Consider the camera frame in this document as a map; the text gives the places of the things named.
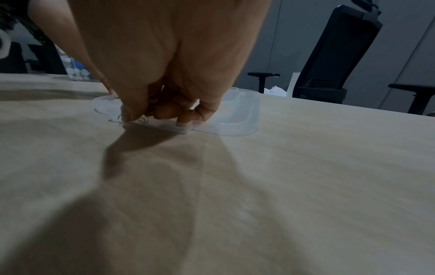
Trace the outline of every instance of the chair backrest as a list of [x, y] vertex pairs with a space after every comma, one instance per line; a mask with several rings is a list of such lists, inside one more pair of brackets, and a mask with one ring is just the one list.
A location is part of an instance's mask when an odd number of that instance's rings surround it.
[[382, 24], [365, 12], [338, 6], [296, 82], [298, 87], [339, 90], [376, 38]]

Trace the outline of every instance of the fingernail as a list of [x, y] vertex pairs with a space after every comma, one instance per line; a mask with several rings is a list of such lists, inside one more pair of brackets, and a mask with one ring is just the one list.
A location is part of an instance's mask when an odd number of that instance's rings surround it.
[[132, 112], [129, 107], [124, 105], [121, 106], [121, 118], [123, 122], [130, 122], [132, 118]]

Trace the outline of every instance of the white object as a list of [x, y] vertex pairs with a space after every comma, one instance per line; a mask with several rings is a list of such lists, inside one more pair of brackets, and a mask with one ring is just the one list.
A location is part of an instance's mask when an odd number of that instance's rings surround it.
[[283, 89], [277, 87], [277, 86], [273, 86], [270, 90], [264, 89], [264, 94], [265, 95], [273, 95], [273, 96], [285, 96], [287, 94], [286, 91], [284, 91]]
[[12, 41], [7, 32], [0, 29], [0, 40], [1, 40], [1, 48], [0, 48], [0, 59], [5, 58], [9, 55], [10, 45]]
[[296, 86], [296, 82], [298, 81], [299, 75], [300, 75], [299, 72], [294, 72], [292, 74], [291, 79], [290, 79], [289, 88], [287, 89], [287, 97], [292, 97], [293, 89]]
[[[251, 90], [231, 88], [223, 97], [219, 110], [207, 122], [192, 121], [177, 124], [176, 120], [140, 118], [133, 124], [187, 134], [191, 130], [215, 135], [249, 135], [258, 128], [260, 120], [259, 93]], [[102, 96], [93, 100], [95, 111], [110, 117], [111, 122], [121, 122], [122, 102], [116, 96]]]

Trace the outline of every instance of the transparent plastic container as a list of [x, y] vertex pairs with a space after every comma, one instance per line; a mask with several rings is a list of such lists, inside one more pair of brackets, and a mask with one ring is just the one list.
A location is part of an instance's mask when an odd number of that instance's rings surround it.
[[[121, 121], [122, 102], [116, 96], [102, 96], [93, 100], [95, 111], [109, 117], [109, 121]], [[206, 122], [192, 121], [178, 124], [176, 119], [158, 120], [141, 117], [130, 122], [144, 127], [162, 129], [178, 134], [190, 131], [222, 136], [242, 136], [255, 132], [260, 120], [260, 94], [255, 91], [231, 88], [223, 97], [219, 110]]]

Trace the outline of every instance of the wooden table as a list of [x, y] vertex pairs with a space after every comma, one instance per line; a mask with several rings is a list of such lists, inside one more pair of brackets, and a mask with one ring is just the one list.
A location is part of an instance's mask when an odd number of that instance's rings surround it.
[[435, 271], [435, 119], [263, 96], [245, 137], [0, 92], [0, 274]]

